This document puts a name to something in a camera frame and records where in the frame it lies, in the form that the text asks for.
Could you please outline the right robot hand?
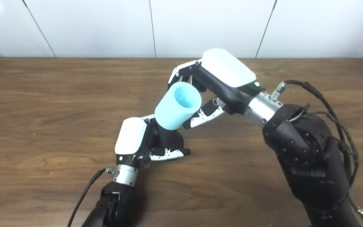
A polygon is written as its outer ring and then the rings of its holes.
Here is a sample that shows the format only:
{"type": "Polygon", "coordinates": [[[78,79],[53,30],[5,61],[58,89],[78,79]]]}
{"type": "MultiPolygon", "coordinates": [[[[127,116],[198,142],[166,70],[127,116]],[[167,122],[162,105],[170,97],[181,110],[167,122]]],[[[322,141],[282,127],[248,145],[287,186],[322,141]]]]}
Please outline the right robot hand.
{"type": "Polygon", "coordinates": [[[189,79],[199,92],[210,90],[215,97],[183,123],[185,129],[202,125],[223,113],[250,115],[254,109],[252,102],[264,91],[254,72],[231,53],[219,48],[207,50],[199,60],[176,66],[168,88],[189,79]]]}

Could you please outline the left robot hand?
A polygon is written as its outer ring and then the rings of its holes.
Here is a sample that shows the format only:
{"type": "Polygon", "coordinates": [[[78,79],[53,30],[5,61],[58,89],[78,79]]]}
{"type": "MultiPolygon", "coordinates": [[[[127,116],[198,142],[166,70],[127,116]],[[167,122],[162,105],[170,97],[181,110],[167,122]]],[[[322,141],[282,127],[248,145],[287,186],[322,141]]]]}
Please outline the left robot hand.
{"type": "Polygon", "coordinates": [[[153,161],[171,161],[191,155],[177,130],[162,127],[153,115],[123,121],[115,144],[116,164],[142,170],[153,161]]]}

